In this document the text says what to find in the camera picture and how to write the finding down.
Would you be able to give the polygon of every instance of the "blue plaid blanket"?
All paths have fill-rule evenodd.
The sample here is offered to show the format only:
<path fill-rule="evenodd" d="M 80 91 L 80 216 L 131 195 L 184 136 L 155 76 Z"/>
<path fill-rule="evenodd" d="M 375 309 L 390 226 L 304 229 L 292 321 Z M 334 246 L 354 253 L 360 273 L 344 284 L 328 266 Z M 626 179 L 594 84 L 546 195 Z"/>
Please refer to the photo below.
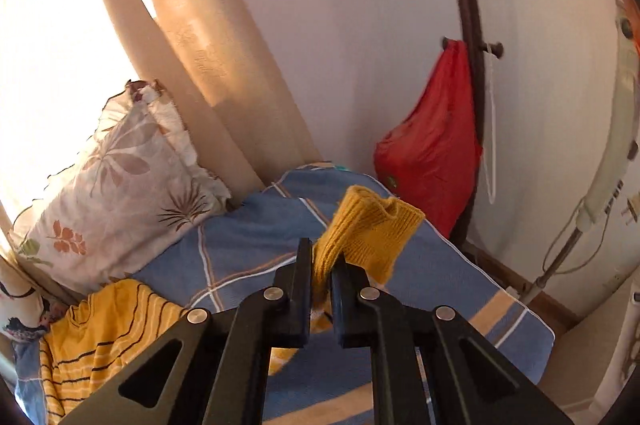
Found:
<path fill-rule="evenodd" d="M 317 239 L 350 185 L 391 195 L 375 179 L 328 164 L 286 173 L 242 207 L 212 217 L 133 275 L 160 296 L 188 308 L 219 312 L 270 285 L 274 271 L 295 259 L 301 237 Z M 467 320 L 502 300 L 502 313 L 486 337 L 537 383 L 554 342 L 535 314 L 510 299 L 425 221 L 404 248 L 385 286 L 406 305 L 457 309 Z M 45 425 L 37 342 L 17 346 L 16 396 L 36 425 Z M 341 349 L 331 331 L 310 343 L 268 382 L 264 420 L 361 425 L 372 422 L 370 358 L 363 349 Z"/>

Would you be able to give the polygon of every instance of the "red drawstring bag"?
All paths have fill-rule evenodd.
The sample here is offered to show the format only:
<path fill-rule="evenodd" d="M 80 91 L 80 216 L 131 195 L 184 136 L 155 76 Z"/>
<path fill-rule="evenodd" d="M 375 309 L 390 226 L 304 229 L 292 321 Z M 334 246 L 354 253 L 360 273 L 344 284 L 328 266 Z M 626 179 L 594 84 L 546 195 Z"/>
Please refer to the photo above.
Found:
<path fill-rule="evenodd" d="M 481 155 L 466 44 L 450 40 L 414 111 L 376 145 L 376 174 L 448 237 L 474 191 Z"/>

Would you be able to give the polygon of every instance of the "pillow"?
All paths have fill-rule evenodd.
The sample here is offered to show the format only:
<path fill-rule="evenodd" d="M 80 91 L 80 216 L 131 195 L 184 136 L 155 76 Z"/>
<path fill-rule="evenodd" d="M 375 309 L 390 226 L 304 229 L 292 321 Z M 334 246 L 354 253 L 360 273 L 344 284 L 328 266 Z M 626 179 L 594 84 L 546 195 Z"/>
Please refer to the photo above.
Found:
<path fill-rule="evenodd" d="M 0 332 L 17 342 L 30 342 L 49 331 L 66 306 L 40 295 L 14 267 L 0 257 Z"/>
<path fill-rule="evenodd" d="M 92 293 L 223 213 L 229 197 L 224 183 L 197 165 L 170 98 L 129 83 L 108 101 L 77 162 L 52 176 L 44 198 L 18 216 L 18 262 L 28 273 L 37 269 Z"/>

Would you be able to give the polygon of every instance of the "beige curtain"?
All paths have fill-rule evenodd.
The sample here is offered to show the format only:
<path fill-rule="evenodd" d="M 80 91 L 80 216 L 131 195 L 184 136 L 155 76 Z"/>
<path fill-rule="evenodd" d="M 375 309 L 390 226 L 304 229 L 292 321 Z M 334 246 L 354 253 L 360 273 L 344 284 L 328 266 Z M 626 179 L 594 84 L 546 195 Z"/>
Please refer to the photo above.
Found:
<path fill-rule="evenodd" d="M 321 158 L 243 0 L 104 0 L 133 66 L 174 97 L 200 164 L 236 201 Z"/>

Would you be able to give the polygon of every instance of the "white wall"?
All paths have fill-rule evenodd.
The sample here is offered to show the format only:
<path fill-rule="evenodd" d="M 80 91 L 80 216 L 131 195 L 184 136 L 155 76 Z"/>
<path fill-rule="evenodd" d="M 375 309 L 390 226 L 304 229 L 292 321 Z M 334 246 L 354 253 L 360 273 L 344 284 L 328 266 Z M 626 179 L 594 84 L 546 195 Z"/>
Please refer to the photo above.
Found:
<path fill-rule="evenodd" d="M 417 101 L 440 37 L 460 35 L 456 0 L 246 1 L 321 152 L 365 172 L 372 171 L 375 142 Z M 613 0 L 480 5 L 486 38 L 503 42 L 506 54 L 494 65 L 498 198 L 490 206 L 481 186 L 473 235 L 533 279 L 604 148 L 615 6 Z M 637 230 L 626 228 L 622 245 L 619 212 L 593 265 L 549 284 L 549 293 L 576 312 L 606 295 L 602 284 L 615 268 L 635 261 Z M 585 239 L 575 260 L 593 249 L 597 233 Z"/>
<path fill-rule="evenodd" d="M 460 34 L 456 0 L 246 1 L 321 153 L 367 172 Z"/>

